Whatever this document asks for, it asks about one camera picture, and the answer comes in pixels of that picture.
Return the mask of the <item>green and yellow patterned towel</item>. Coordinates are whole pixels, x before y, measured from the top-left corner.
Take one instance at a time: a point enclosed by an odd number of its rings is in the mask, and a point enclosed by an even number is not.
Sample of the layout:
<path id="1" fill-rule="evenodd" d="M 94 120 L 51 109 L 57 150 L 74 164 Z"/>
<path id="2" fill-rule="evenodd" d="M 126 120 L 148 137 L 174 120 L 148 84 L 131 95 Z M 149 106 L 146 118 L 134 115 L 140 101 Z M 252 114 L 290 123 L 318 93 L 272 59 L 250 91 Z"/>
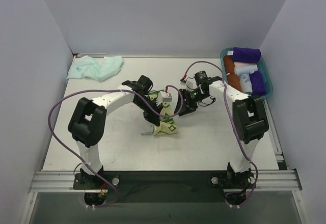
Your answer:
<path id="1" fill-rule="evenodd" d="M 164 90 L 158 90 L 158 91 L 150 91 L 147 97 L 156 102 L 157 95 L 160 91 Z M 174 121 L 171 116 L 173 114 L 171 103 L 168 103 L 167 105 L 161 105 L 162 109 L 160 114 L 164 115 L 164 117 L 160 117 L 160 126 L 161 129 L 158 134 L 153 134 L 153 136 L 163 136 L 163 135 L 172 135 L 176 134 L 178 132 L 178 125 Z"/>

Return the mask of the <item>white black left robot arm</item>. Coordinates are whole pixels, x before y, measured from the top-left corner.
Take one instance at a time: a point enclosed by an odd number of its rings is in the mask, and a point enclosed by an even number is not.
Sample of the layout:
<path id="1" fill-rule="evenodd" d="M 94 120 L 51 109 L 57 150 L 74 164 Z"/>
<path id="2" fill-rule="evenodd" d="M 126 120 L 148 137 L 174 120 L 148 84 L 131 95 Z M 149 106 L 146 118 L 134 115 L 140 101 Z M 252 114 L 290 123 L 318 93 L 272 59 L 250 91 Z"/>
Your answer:
<path id="1" fill-rule="evenodd" d="M 68 124 L 68 131 L 76 141 L 81 158 L 81 176 L 91 189 L 99 188 L 103 183 L 103 165 L 100 161 L 98 143 L 103 137 L 106 117 L 120 107 L 134 103 L 143 110 L 144 119 L 154 126 L 160 125 L 161 106 L 150 100 L 149 94 L 153 82 L 142 75 L 137 81 L 127 80 L 114 92 L 100 97 L 81 98 Z"/>

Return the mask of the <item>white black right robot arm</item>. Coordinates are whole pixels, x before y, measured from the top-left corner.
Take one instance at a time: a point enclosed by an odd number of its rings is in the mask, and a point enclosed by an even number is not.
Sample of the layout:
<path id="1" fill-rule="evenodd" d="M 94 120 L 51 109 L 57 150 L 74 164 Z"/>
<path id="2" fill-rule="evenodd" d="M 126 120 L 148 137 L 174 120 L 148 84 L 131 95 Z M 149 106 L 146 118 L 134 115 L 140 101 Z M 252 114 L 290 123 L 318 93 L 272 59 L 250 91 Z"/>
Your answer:
<path id="1" fill-rule="evenodd" d="M 231 172 L 226 175 L 226 182 L 238 188 L 245 180 L 243 173 L 250 171 L 256 146 L 269 130 L 264 101 L 261 96 L 235 89 L 221 77 L 208 77 L 205 71 L 195 74 L 195 83 L 194 89 L 179 89 L 174 113 L 179 116 L 193 113 L 198 103 L 209 97 L 224 102 L 239 147 L 228 163 Z"/>

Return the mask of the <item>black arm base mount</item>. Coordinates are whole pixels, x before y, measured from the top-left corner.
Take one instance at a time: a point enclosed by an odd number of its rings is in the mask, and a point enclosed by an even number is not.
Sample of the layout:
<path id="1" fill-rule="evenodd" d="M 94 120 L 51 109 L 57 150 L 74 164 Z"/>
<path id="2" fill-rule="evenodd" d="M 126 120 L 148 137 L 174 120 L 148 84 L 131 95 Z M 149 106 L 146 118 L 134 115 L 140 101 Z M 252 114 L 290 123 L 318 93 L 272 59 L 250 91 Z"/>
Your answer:
<path id="1" fill-rule="evenodd" d="M 218 203 L 241 205 L 255 187 L 251 171 L 103 171 L 100 177 L 77 173 L 73 189 L 86 203 Z"/>

